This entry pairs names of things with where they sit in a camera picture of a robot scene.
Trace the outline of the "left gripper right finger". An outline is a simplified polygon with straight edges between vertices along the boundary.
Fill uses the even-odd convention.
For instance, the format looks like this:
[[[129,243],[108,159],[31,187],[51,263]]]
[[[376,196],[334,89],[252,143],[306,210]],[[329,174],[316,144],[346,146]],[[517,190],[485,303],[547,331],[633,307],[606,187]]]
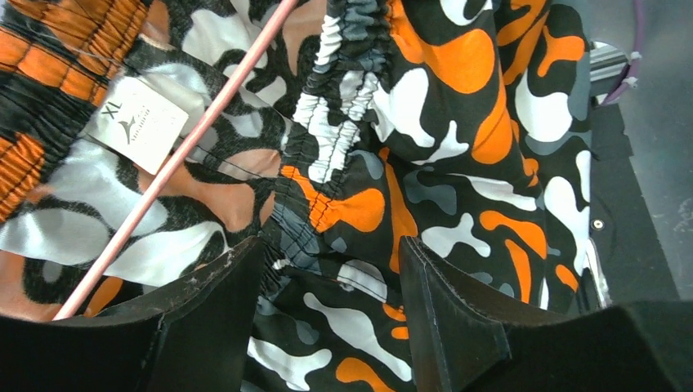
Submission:
[[[692,304],[639,301],[569,317],[473,278],[422,241],[400,242],[420,391],[689,391]]]

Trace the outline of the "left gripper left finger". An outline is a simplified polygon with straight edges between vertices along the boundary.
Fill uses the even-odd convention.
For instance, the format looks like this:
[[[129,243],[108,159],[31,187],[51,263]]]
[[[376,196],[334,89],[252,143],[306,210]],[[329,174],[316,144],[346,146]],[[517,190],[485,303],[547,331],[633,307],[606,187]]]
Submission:
[[[239,390],[263,256],[262,241],[251,237],[93,318],[2,318],[2,390]]]

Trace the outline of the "orange camouflage shorts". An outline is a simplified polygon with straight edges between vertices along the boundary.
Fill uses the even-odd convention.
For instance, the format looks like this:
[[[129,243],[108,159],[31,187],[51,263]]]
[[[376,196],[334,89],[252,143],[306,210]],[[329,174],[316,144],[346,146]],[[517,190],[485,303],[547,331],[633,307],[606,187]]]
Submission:
[[[199,117],[276,1],[1,4],[1,313],[52,319],[154,175],[118,114]],[[584,1],[300,1],[86,300],[258,236],[243,391],[413,391],[400,240],[566,312],[588,244]]]

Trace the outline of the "pink wire hanger taken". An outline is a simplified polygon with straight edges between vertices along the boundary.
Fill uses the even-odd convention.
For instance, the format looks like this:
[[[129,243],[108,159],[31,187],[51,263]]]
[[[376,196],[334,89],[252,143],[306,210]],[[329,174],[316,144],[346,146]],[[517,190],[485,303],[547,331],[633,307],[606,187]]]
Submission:
[[[105,246],[103,252],[96,258],[83,279],[58,310],[53,318],[55,321],[71,318],[76,314],[177,168],[184,162],[189,152],[197,145],[205,132],[220,116],[222,110],[238,92],[244,80],[257,65],[296,5],[297,0],[283,0],[279,3],[265,27],[258,34],[257,40],[248,49],[245,57],[240,61],[237,69],[228,78],[219,94],[208,106],[202,118],[182,141],[178,150],[162,165],[150,186],[136,203],[134,209],[127,215],[123,224]]]

